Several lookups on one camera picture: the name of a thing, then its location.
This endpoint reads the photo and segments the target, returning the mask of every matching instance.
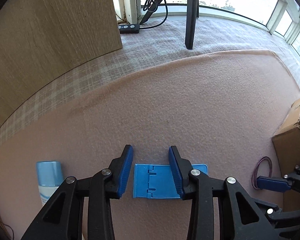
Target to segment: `wood grain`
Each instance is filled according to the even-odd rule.
[[[8,0],[0,11],[0,126],[58,76],[120,48],[112,0]]]

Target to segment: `wooden panel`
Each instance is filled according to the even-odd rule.
[[[0,11],[0,126],[58,76],[120,48],[112,0],[8,0]]]

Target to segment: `blue plastic object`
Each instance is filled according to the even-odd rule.
[[[60,162],[37,162],[36,168],[39,186],[58,187],[63,182]]]
[[[267,189],[276,192],[286,192],[291,189],[287,181],[281,181],[281,178],[268,178],[260,176],[257,178],[257,186],[260,189]]]
[[[208,174],[205,164],[193,168]],[[133,197],[180,198],[176,191],[170,165],[136,164],[134,167]]]
[[[119,197],[122,197],[122,194],[126,191],[132,160],[133,160],[133,148],[130,145],[119,175],[119,187],[118,187]]]
[[[171,168],[171,174],[173,174],[172,178],[174,181],[174,187],[176,188],[176,192],[178,193],[179,197],[183,198],[185,192],[182,186],[182,176],[176,157],[171,147],[169,147],[169,163]]]

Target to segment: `blue bottle cap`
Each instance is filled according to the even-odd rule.
[[[37,162],[36,167],[39,186],[58,187],[63,182],[60,162]]]

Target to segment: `bottle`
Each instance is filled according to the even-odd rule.
[[[63,182],[61,163],[55,161],[37,162],[36,168],[43,206]]]

